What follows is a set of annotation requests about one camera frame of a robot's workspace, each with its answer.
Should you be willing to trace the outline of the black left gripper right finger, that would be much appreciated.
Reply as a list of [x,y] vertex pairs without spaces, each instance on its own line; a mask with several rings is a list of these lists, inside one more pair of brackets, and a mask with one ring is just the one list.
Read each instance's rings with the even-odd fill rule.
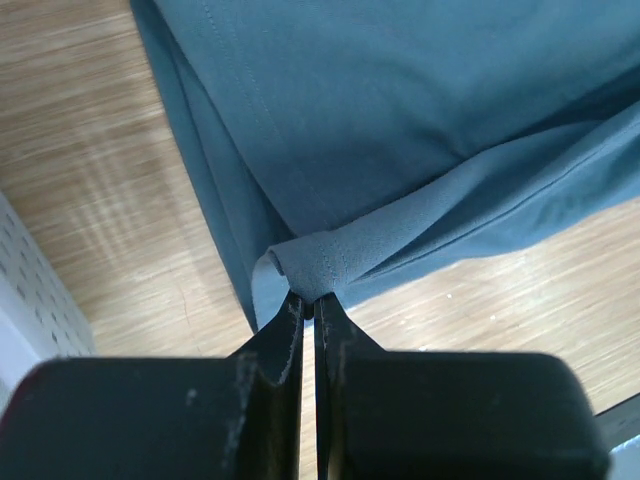
[[325,295],[314,303],[316,451],[320,479],[343,477],[346,361],[354,355],[383,350],[349,318],[336,295]]

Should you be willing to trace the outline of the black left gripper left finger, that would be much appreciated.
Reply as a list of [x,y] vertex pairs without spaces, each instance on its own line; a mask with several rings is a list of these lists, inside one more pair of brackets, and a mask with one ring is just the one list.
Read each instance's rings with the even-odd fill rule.
[[239,416],[229,424],[231,479],[296,479],[299,472],[304,302],[293,294],[230,356]]

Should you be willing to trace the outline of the teal blue t-shirt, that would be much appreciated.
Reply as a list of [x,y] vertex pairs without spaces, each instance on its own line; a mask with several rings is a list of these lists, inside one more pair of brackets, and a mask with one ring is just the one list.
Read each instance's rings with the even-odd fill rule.
[[635,1],[135,1],[253,330],[639,193]]

